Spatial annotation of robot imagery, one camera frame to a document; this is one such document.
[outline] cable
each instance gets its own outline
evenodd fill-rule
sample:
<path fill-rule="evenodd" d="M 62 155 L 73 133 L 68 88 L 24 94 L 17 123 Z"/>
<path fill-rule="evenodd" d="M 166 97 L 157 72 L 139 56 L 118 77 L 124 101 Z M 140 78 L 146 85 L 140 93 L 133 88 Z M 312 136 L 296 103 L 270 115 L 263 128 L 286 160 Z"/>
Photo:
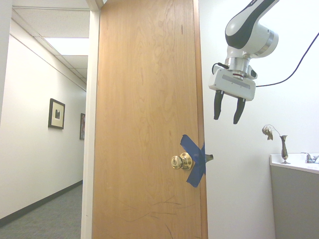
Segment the cable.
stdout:
<path fill-rule="evenodd" d="M 223 68 L 225 68 L 225 69 L 229 69 L 229 66 L 227 66 L 227 65 L 225 65 L 225 64 L 223 64 L 223 63 L 220 63 L 220 62 L 215 63 L 215 64 L 213 65 L 213 67 L 211 68 L 211 72 L 213 73 L 213 75 L 214 75 L 214 66 L 216 66 L 216 65 L 219 65 L 219 66 L 221 66 L 221 67 L 223 67 Z"/>
<path fill-rule="evenodd" d="M 317 36 L 313 39 L 312 43 L 310 44 L 310 46 L 308 47 L 307 51 L 304 53 L 304 55 L 302 56 L 298 66 L 295 68 L 294 72 L 285 80 L 281 81 L 281 82 L 277 82 L 277 83 L 273 83 L 273 84 L 268 84 L 268 85 L 262 85 L 262 86 L 256 86 L 256 87 L 263 87 L 263 86 L 273 86 L 273 85 L 277 85 L 277 84 L 280 84 L 280 83 L 283 83 L 285 82 L 286 80 L 288 80 L 290 77 L 293 76 L 293 74 L 297 71 L 298 67 L 300 66 L 301 62 L 303 61 L 305 55 L 308 53 L 309 49 L 311 48 L 311 46 L 313 45 L 313 43 L 315 42 L 315 40 L 317 39 L 319 33 L 317 34 Z"/>

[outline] wilted flower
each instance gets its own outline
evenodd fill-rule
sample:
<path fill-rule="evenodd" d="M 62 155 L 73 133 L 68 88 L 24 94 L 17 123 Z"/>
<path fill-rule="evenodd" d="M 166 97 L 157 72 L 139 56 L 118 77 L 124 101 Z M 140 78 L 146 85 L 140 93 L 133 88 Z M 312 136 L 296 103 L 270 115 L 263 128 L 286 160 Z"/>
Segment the wilted flower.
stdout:
<path fill-rule="evenodd" d="M 267 125 L 265 125 L 263 127 L 262 132 L 263 132 L 264 135 L 268 136 L 267 140 L 269 140 L 269 139 L 273 140 L 274 139 L 274 137 L 273 137 L 273 131 L 274 130 L 277 131 L 275 129 L 275 127 L 273 127 L 271 124 L 267 124 Z"/>

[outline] doorknob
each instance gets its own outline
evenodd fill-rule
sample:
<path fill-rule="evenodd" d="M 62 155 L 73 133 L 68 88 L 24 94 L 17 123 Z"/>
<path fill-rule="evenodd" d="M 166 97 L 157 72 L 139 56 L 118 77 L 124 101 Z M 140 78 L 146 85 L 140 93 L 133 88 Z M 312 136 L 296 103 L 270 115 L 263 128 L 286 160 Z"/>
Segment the doorknob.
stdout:
<path fill-rule="evenodd" d="M 174 156 L 173 158 L 171 158 L 170 163 L 174 169 L 182 168 L 184 170 L 189 170 L 191 169 L 193 160 L 188 153 L 182 153 L 180 156 Z"/>

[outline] blue painter's tape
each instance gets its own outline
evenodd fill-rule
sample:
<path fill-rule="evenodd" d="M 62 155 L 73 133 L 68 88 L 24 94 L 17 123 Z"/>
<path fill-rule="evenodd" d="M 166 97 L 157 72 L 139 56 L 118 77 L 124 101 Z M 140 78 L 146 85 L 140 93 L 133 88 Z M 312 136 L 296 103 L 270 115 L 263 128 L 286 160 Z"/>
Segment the blue painter's tape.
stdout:
<path fill-rule="evenodd" d="M 195 161 L 195 165 L 190 172 L 187 183 L 190 183 L 193 187 L 197 187 L 203 174 L 206 174 L 205 143 L 203 148 L 199 149 L 190 137 L 184 134 L 181 138 L 180 145 L 185 149 L 193 161 Z"/>

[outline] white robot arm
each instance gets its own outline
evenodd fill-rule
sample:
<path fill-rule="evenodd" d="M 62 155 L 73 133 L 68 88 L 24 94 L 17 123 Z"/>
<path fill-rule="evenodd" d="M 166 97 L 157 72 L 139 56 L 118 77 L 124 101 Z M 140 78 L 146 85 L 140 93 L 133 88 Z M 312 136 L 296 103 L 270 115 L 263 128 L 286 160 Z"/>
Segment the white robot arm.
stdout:
<path fill-rule="evenodd" d="M 249 65 L 249 61 L 268 56 L 278 44 L 278 34 L 261 25 L 259 19 L 278 1 L 252 0 L 227 24 L 225 65 L 220 64 L 223 68 L 216 67 L 215 73 L 213 68 L 209 80 L 209 88 L 216 91 L 214 119 L 219 118 L 224 94 L 238 98 L 234 124 L 239 121 L 245 102 L 253 100 L 256 90 L 253 80 L 257 78 L 257 73 Z"/>

